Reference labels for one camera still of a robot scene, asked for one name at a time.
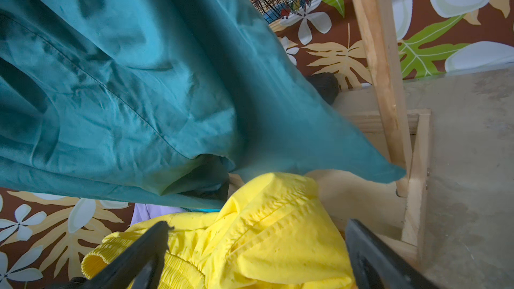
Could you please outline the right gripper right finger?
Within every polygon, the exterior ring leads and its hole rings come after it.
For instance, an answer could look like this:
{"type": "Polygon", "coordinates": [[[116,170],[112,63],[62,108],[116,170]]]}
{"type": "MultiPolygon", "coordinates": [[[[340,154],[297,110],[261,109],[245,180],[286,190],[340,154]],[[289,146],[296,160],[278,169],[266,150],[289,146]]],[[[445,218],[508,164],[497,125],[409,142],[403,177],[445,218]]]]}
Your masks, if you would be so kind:
{"type": "Polygon", "coordinates": [[[356,285],[359,289],[438,288],[359,220],[348,221],[345,239],[356,285]]]}

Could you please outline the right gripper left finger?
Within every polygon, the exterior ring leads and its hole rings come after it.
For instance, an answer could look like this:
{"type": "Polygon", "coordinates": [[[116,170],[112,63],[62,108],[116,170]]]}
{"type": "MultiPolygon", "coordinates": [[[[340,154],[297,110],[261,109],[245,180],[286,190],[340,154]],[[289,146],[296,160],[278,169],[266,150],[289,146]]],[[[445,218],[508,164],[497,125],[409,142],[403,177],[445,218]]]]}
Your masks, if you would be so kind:
{"type": "Polygon", "coordinates": [[[168,237],[173,228],[158,222],[95,277],[72,278],[48,288],[157,288],[163,272],[168,237]]]}

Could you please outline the purple shorts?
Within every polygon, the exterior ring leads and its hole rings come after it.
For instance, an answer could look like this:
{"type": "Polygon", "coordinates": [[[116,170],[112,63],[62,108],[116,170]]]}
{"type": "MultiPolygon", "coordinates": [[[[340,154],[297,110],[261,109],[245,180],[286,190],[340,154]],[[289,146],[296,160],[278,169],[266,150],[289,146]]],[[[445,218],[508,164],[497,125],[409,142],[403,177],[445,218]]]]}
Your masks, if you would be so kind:
{"type": "Polygon", "coordinates": [[[181,214],[187,210],[180,207],[157,206],[136,203],[130,226],[169,214],[181,214]]]}

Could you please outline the yellow shorts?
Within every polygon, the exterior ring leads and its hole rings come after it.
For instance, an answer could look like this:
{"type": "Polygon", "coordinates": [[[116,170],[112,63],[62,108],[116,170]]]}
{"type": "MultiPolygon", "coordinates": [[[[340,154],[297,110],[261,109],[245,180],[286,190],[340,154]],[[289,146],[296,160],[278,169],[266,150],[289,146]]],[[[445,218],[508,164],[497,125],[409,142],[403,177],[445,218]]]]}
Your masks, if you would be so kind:
{"type": "Polygon", "coordinates": [[[317,183],[267,173],[218,212],[161,216],[171,227],[161,288],[354,288],[345,241],[317,183]]]}

